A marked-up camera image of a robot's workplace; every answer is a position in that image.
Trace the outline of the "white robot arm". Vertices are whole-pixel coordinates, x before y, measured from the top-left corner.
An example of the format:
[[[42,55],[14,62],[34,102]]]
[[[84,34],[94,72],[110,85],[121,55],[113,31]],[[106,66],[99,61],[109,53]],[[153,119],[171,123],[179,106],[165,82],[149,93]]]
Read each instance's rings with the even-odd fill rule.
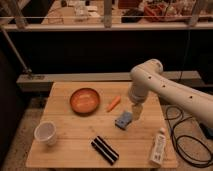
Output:
[[[195,90],[164,78],[163,65],[157,59],[150,59],[131,69],[132,80],[128,95],[134,103],[144,103],[152,91],[170,103],[191,113],[200,122],[213,128],[213,95]]]

